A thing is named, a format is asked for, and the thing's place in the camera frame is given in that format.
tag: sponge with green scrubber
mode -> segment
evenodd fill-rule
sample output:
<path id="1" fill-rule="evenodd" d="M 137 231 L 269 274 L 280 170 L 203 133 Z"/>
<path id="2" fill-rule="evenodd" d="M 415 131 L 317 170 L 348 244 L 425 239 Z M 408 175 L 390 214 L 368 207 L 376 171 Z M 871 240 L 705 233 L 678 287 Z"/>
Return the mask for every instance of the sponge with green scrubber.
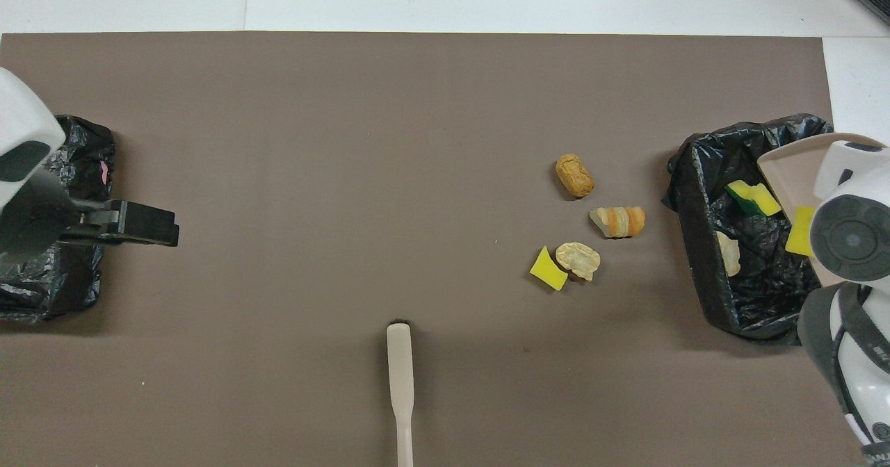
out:
<path id="1" fill-rule="evenodd" d="M 744 180 L 734 180 L 726 185 L 728 192 L 741 210 L 748 215 L 775 215 L 782 209 L 779 202 L 776 201 L 769 189 L 763 183 L 756 186 L 749 186 Z"/>

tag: black plastic bag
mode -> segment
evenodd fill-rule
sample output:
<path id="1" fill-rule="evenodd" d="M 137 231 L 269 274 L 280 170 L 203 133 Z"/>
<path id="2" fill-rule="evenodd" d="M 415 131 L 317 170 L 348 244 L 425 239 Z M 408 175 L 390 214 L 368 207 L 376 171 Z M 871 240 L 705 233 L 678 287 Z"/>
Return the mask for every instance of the black plastic bag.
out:
<path id="1" fill-rule="evenodd" d="M 784 213 L 747 216 L 726 192 L 734 180 L 765 182 L 757 158 L 801 138 L 832 131 L 813 115 L 741 122 L 687 138 L 670 162 L 662 202 L 677 212 L 705 318 L 714 327 L 761 343 L 799 344 L 798 314 L 820 287 L 807 257 L 785 252 Z M 726 275 L 716 231 L 738 240 L 741 271 Z"/>
<path id="2" fill-rule="evenodd" d="M 44 168 L 58 176 L 70 197 L 108 200 L 115 151 L 111 131 L 76 116 L 56 119 L 67 138 Z M 101 261 L 101 246 L 56 243 L 32 261 L 0 265 L 0 319 L 38 322 L 89 309 L 99 299 Z"/>

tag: yellow sponge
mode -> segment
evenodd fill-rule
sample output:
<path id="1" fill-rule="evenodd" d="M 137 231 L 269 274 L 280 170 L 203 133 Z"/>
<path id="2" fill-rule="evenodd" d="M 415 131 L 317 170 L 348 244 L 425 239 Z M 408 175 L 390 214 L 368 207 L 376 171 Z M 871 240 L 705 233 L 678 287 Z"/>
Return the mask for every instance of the yellow sponge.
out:
<path id="1" fill-rule="evenodd" d="M 815 211 L 816 208 L 811 206 L 795 208 L 794 224 L 791 225 L 791 233 L 788 233 L 788 242 L 785 243 L 786 252 L 813 257 L 813 248 L 810 246 L 810 224 L 813 222 Z"/>
<path id="2" fill-rule="evenodd" d="M 529 272 L 531 272 L 532 276 L 549 284 L 557 292 L 563 289 L 563 284 L 565 284 L 566 278 L 569 277 L 569 273 L 556 267 L 553 259 L 550 258 L 547 246 L 541 248 L 541 252 L 537 255 L 535 264 L 531 266 L 531 271 Z"/>
<path id="3" fill-rule="evenodd" d="M 775 215 L 782 209 L 779 202 L 762 183 L 756 186 L 747 185 L 744 180 L 734 180 L 726 185 L 726 192 L 741 205 L 748 215 Z"/>
<path id="4" fill-rule="evenodd" d="M 775 215 L 779 213 L 782 209 L 779 206 L 779 202 L 776 201 L 776 198 L 772 197 L 769 189 L 766 188 L 763 184 L 757 184 L 751 188 L 750 194 L 748 197 L 754 201 L 757 205 L 757 208 L 760 208 L 760 211 L 763 211 L 763 214 L 769 217 L 770 215 Z"/>

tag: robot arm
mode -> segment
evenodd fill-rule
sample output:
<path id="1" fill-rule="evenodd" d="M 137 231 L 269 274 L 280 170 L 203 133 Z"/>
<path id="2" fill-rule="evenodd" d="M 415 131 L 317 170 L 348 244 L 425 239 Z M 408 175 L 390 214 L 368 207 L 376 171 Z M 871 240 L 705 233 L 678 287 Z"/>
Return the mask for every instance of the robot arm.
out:
<path id="1" fill-rule="evenodd" d="M 124 200 L 74 200 L 42 164 L 65 141 L 53 113 L 0 67 L 0 262 L 28 261 L 53 242 L 176 246 L 175 214 Z"/>
<path id="2" fill-rule="evenodd" d="M 890 148 L 832 144 L 817 175 L 815 259 L 846 281 L 815 290 L 798 333 L 872 465 L 890 465 Z"/>

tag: plastic food item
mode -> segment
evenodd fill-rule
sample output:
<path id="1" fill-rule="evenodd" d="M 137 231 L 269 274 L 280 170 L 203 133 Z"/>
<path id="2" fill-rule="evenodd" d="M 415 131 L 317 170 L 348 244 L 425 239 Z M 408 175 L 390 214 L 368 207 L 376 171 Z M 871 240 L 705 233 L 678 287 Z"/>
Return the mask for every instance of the plastic food item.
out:
<path id="1" fill-rule="evenodd" d="M 547 246 L 541 248 L 541 252 L 537 255 L 537 259 L 529 272 L 531 272 L 532 276 L 549 284 L 557 292 L 563 289 L 565 280 L 569 278 L 569 273 L 556 267 L 556 264 L 553 263 L 553 259 L 550 258 L 550 252 L 547 251 Z"/>
<path id="2" fill-rule="evenodd" d="M 816 208 L 811 206 L 795 208 L 794 224 L 791 225 L 791 233 L 788 233 L 788 241 L 785 242 L 786 252 L 814 257 L 813 248 L 810 248 L 810 224 L 813 223 L 815 211 Z"/>
<path id="3" fill-rule="evenodd" d="M 735 198 L 748 215 L 765 215 L 767 217 L 779 213 L 782 209 L 779 202 L 763 183 L 756 186 L 747 185 L 744 180 L 734 180 L 726 185 L 726 191 Z"/>
<path id="4" fill-rule="evenodd" d="M 582 198 L 594 190 L 594 179 L 578 158 L 578 154 L 565 154 L 556 162 L 556 175 L 573 197 Z"/>
<path id="5" fill-rule="evenodd" d="M 726 268 L 726 276 L 733 277 L 741 270 L 738 264 L 738 240 L 730 239 L 724 233 L 718 231 L 718 243 L 720 245 L 720 255 L 724 259 L 724 268 Z"/>
<path id="6" fill-rule="evenodd" d="M 639 206 L 597 208 L 590 219 L 610 238 L 636 236 L 646 224 L 646 214 Z"/>
<path id="7" fill-rule="evenodd" d="M 798 344 L 800 306 L 820 287 L 810 259 L 785 251 L 791 223 L 784 213 L 747 215 L 726 185 L 766 182 L 761 154 L 830 131 L 813 115 L 741 122 L 690 136 L 667 163 L 662 202 L 677 212 L 702 312 L 714 327 L 759 343 Z M 741 273 L 734 277 L 722 271 L 716 231 L 738 240 Z"/>
<path id="8" fill-rule="evenodd" d="M 600 268 L 600 254 L 582 243 L 563 243 L 556 249 L 556 261 L 575 276 L 594 279 L 594 271 Z"/>

